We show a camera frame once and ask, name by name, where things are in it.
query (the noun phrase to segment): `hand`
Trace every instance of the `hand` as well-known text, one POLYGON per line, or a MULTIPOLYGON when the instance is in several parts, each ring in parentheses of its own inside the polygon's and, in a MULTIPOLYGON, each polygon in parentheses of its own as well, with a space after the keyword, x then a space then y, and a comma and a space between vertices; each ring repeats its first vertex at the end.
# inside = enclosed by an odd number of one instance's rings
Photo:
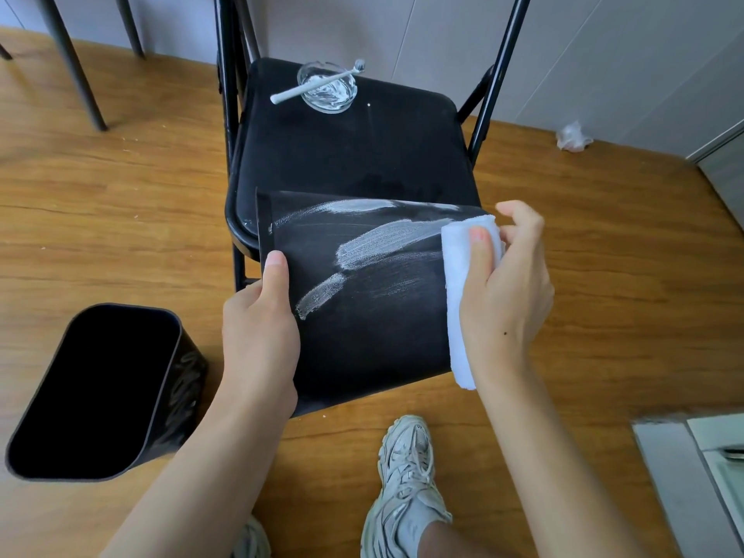
POLYGON ((264 277, 225 302, 222 348, 225 372, 215 400, 260 405, 289 419, 297 405, 293 384, 300 333, 289 306, 284 254, 266 257, 264 277))
POLYGON ((470 270, 460 302, 460 326, 476 383, 495 369, 523 367, 527 349, 553 307, 545 265, 544 220, 524 202, 503 201, 497 211, 514 219, 501 227, 507 251, 496 270, 483 227, 470 229, 470 270))

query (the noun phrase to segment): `white towel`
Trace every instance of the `white towel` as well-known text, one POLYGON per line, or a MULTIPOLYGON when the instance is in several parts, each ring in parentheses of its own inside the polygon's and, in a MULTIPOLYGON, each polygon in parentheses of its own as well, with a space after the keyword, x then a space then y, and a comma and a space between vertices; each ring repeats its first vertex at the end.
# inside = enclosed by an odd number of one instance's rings
POLYGON ((498 236, 496 218, 480 215, 465 221, 457 221, 442 227, 442 256, 444 258, 444 280, 447 287, 447 335, 449 336, 449 361, 455 381, 466 390, 475 390, 470 365, 465 354, 463 333, 460 330, 460 300, 470 268, 470 235, 472 225, 485 227, 491 234, 496 265, 501 261, 501 239, 498 236))

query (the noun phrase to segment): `toothbrush handle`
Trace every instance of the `toothbrush handle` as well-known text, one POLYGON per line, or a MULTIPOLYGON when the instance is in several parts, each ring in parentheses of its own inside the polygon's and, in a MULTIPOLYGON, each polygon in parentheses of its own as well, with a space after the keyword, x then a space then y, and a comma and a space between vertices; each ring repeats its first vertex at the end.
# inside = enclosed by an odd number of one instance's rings
POLYGON ((300 96, 305 92, 315 90, 316 88, 320 88, 321 86, 325 86, 325 84, 330 84, 331 82, 335 82, 339 78, 344 78, 351 74, 354 74, 353 71, 346 71, 339 74, 334 74, 333 76, 328 76, 327 78, 319 79, 314 82, 308 82, 307 84, 302 84, 301 86, 297 86, 296 88, 291 88, 283 92, 275 93, 269 99, 274 104, 282 103, 284 102, 284 100, 288 100, 289 98, 293 98, 295 96, 300 96))

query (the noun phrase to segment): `foot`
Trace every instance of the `foot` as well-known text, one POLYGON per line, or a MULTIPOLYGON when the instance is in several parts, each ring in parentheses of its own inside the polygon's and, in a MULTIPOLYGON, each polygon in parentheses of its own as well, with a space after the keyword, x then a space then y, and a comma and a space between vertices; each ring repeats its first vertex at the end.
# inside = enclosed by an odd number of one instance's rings
POLYGON ((452 522, 434 485, 434 449, 421 417, 404 415, 382 439, 377 501, 362 532, 362 558, 415 558, 432 521, 452 522))
POLYGON ((251 515, 240 531, 231 558, 269 558, 272 555, 272 548, 263 528, 251 515))

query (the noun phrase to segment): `wooden floor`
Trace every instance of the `wooden floor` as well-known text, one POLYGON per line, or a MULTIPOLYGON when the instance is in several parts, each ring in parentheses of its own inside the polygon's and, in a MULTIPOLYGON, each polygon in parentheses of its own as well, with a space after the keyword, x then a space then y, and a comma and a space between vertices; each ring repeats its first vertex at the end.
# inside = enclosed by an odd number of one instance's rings
MULTIPOLYGON (((100 134, 47 38, 0 38, 16 57, 0 62, 0 443, 66 324, 93 303, 178 313, 215 369, 213 391, 232 286, 214 68, 79 44, 112 127, 100 134)), ((556 301, 536 364, 622 511, 655 556, 675 556, 630 422, 742 404, 744 236, 694 167, 650 152, 596 143, 570 155, 548 132, 494 123, 476 177, 489 210, 520 198, 547 219, 556 301)), ((535 556, 477 395, 449 374, 287 426, 255 510, 274 555, 358 556, 379 442, 403 413, 431 426, 455 524, 535 556)), ((166 462, 102 484, 2 471, 0 555, 94 556, 166 462)))

